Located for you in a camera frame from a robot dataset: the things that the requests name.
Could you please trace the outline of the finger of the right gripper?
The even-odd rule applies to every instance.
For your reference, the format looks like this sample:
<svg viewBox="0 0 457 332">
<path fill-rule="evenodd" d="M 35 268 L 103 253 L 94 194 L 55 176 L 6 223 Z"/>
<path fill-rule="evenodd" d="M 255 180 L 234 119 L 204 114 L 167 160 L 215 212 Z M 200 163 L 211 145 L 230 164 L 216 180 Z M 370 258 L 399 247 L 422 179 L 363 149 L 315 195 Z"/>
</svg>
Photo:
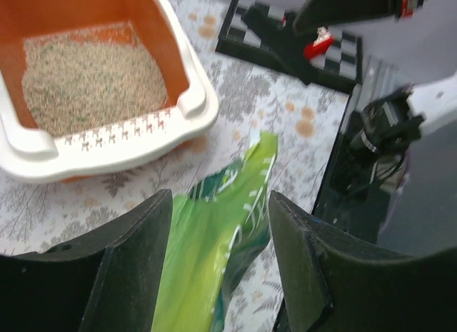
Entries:
<svg viewBox="0 0 457 332">
<path fill-rule="evenodd" d="M 306 0 L 293 22 L 297 34 L 318 27 L 369 21 L 393 16 L 398 0 Z"/>
<path fill-rule="evenodd" d="M 244 23 L 276 55 L 278 62 L 304 84 L 311 83 L 311 65 L 303 55 L 304 43 L 293 32 L 293 12 L 286 12 L 285 24 L 272 22 L 259 5 L 251 6 L 244 14 Z"/>
</svg>

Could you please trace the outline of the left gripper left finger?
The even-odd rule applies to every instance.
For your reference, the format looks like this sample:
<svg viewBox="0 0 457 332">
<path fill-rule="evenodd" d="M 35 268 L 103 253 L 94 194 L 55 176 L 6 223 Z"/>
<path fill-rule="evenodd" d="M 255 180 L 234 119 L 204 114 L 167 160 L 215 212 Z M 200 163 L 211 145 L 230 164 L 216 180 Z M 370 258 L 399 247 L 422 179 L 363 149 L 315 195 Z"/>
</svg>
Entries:
<svg viewBox="0 0 457 332">
<path fill-rule="evenodd" d="M 172 215 L 161 190 L 43 253 L 1 257 L 3 331 L 150 331 Z"/>
</svg>

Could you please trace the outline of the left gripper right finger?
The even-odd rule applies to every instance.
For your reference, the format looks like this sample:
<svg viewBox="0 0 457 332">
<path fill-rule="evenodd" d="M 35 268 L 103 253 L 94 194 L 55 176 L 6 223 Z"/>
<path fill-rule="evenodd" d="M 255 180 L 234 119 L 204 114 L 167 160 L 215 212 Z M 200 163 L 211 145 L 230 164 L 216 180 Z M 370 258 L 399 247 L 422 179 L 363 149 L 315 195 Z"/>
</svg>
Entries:
<svg viewBox="0 0 457 332">
<path fill-rule="evenodd" d="M 268 203 L 292 331 L 454 331 L 456 250 L 414 257 L 355 238 L 282 193 Z"/>
</svg>

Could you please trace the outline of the green litter bag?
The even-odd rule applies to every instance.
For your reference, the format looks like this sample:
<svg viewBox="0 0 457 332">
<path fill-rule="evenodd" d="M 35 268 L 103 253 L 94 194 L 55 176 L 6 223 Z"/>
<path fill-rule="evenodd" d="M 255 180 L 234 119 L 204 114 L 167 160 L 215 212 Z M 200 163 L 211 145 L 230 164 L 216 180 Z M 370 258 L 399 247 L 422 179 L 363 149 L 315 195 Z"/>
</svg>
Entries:
<svg viewBox="0 0 457 332">
<path fill-rule="evenodd" d="M 254 133 L 243 158 L 175 196 L 152 331 L 224 329 L 231 294 L 270 241 L 277 151 L 277 135 Z"/>
</svg>

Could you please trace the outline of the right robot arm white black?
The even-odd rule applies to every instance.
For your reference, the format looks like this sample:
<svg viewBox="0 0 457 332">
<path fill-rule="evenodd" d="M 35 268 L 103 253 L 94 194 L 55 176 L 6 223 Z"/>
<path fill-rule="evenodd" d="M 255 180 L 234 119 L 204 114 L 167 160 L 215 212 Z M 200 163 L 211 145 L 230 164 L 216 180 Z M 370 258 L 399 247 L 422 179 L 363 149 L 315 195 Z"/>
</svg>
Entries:
<svg viewBox="0 0 457 332">
<path fill-rule="evenodd" d="M 408 148 L 410 130 L 431 134 L 456 120 L 456 0 L 307 0 L 283 26 L 269 21 L 258 6 L 241 17 L 266 43 L 283 67 L 304 84 L 315 81 L 317 69 L 298 39 L 315 36 L 328 41 L 327 27 L 392 18 L 407 21 L 404 29 L 388 33 L 381 44 L 384 56 L 399 61 L 417 84 L 399 87 L 363 110 L 364 128 L 353 142 L 372 154 L 398 153 Z"/>
</svg>

